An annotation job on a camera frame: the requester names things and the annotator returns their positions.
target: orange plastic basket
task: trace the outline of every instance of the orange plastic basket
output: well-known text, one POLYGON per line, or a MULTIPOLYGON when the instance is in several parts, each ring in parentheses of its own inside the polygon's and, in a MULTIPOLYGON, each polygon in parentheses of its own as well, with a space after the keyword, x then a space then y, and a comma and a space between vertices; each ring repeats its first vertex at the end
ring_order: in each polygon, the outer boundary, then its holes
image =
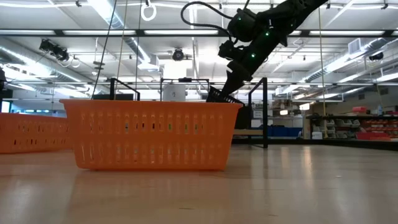
POLYGON ((0 113, 0 154, 70 149, 66 118, 0 113))
POLYGON ((234 103, 61 100, 85 169, 225 168, 234 103))

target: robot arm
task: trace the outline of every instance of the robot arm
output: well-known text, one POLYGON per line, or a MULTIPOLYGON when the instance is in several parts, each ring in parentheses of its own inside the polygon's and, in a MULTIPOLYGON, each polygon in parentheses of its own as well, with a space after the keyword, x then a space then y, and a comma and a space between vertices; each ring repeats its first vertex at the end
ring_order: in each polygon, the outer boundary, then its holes
POLYGON ((249 9, 238 9, 228 24, 228 32, 237 40, 251 42, 246 47, 235 47, 227 40, 220 45, 218 55, 231 60, 227 65, 227 81, 222 90, 230 94, 252 80, 254 72, 278 44, 287 46, 287 36, 327 0, 287 0, 277 7, 257 14, 249 9))

